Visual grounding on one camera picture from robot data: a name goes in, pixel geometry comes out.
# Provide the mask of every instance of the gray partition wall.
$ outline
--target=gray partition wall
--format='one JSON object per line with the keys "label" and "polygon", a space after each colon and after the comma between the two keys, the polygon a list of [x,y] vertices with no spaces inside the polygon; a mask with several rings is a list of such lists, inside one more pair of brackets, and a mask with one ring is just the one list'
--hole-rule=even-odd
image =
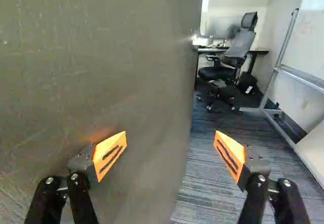
{"label": "gray partition wall", "polygon": [[[0,0],[0,222],[87,141],[128,147],[90,190],[101,223],[168,223],[183,176],[201,0]],[[73,223],[68,208],[62,223]]]}

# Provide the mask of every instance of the desk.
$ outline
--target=desk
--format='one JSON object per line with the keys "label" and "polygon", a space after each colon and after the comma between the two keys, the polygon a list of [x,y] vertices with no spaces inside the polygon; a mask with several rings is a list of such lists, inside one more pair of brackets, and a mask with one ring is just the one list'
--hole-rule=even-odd
{"label": "desk", "polygon": [[[198,63],[199,63],[199,55],[202,53],[224,53],[227,49],[220,49],[220,48],[198,48],[198,61],[197,61],[197,67],[196,67],[196,78],[197,78],[197,73],[198,73]],[[251,62],[249,65],[249,70],[248,73],[252,73],[254,64],[255,64],[255,60],[257,58],[258,55],[266,55],[269,53],[268,50],[265,49],[252,49],[249,50],[248,52],[249,54],[252,55],[251,58]]]}

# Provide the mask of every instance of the chair headrest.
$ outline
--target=chair headrest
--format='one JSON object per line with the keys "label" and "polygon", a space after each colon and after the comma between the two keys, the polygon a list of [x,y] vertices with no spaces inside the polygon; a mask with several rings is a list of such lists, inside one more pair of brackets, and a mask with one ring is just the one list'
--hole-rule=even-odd
{"label": "chair headrest", "polygon": [[258,22],[258,12],[245,13],[241,21],[241,27],[254,30]]}

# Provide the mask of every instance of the computer monitor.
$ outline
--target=computer monitor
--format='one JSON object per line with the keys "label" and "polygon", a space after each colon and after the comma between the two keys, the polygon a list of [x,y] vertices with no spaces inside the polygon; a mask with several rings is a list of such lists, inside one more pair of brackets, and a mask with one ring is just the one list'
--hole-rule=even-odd
{"label": "computer monitor", "polygon": [[210,17],[206,23],[206,35],[215,39],[233,39],[241,27],[242,15]]}

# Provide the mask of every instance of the whiteboard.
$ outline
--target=whiteboard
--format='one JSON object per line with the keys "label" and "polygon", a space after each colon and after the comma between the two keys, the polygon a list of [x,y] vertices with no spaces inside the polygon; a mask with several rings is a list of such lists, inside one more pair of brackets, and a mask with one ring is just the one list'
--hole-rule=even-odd
{"label": "whiteboard", "polygon": [[324,0],[303,0],[282,64],[324,80]]}

